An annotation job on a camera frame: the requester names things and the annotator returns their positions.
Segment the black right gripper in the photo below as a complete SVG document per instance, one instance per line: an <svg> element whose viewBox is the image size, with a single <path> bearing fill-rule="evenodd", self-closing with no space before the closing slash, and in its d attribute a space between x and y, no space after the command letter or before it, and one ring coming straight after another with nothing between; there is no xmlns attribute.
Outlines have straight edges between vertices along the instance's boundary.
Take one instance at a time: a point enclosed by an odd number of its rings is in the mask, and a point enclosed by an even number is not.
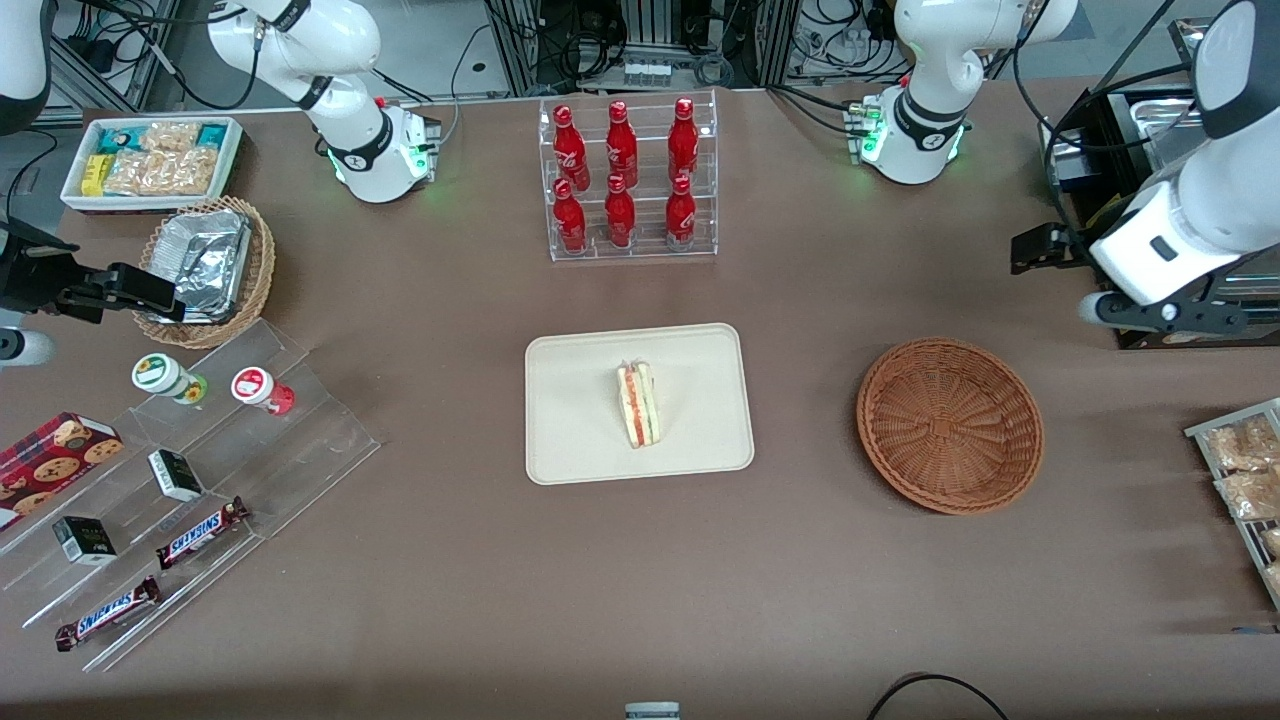
<svg viewBox="0 0 1280 720"><path fill-rule="evenodd" d="M92 277L97 269L81 265L77 245L24 222L3 223L1 306L19 314L45 313L100 323L102 291ZM125 263L105 270L105 302L110 309L150 313L165 322L186 320L177 286Z"/></svg>

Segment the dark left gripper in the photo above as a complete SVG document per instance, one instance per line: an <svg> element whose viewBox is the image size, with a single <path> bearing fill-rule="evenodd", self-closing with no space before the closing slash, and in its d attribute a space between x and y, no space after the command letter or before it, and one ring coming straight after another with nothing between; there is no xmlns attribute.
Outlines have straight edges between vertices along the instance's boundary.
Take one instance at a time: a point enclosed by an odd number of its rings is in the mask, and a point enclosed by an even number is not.
<svg viewBox="0 0 1280 720"><path fill-rule="evenodd" d="M1062 223L1044 223L1010 240L1010 274L1038 269L1093 266L1083 236ZM1248 316L1235 304L1192 299L1166 299L1142 305L1116 292L1093 292L1078 304L1078 316L1121 337L1148 334L1235 336L1248 327Z"/></svg>

